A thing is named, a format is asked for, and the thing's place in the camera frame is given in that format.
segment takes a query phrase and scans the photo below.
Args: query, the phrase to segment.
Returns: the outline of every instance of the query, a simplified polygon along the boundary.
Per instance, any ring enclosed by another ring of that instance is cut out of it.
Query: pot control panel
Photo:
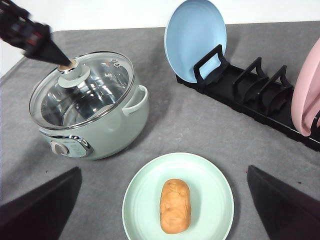
[[[49,135],[40,131],[46,141],[50,144],[54,154],[63,155],[69,158],[86,157],[93,152],[89,143],[80,136]]]

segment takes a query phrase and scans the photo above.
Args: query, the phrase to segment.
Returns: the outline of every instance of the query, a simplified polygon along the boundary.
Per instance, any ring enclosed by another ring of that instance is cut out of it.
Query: lid knob
[[[85,81],[90,75],[90,68],[79,64],[75,59],[71,60],[69,66],[59,65],[57,70],[60,73],[58,83],[63,88],[72,88]]]

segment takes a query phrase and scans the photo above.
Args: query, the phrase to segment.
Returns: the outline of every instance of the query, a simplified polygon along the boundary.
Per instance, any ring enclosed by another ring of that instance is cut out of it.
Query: pink plate
[[[320,38],[309,52],[296,81],[291,117],[295,128],[303,135],[311,134],[314,117],[320,111]]]

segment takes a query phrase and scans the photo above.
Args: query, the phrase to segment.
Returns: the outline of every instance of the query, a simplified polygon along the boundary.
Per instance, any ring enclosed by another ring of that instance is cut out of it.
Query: blue plate
[[[196,83],[194,65],[217,45],[227,46],[227,30],[221,13],[208,0],[187,0],[172,14],[164,33],[166,58],[174,72],[189,83]],[[218,56],[200,68],[205,79],[219,67]]]

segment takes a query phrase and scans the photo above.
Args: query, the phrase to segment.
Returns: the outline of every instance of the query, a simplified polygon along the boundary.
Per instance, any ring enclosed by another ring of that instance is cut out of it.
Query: white wall
[[[13,0],[52,31],[164,27],[184,0]],[[320,0],[211,0],[226,24],[320,20]],[[21,50],[0,42],[4,75]]]

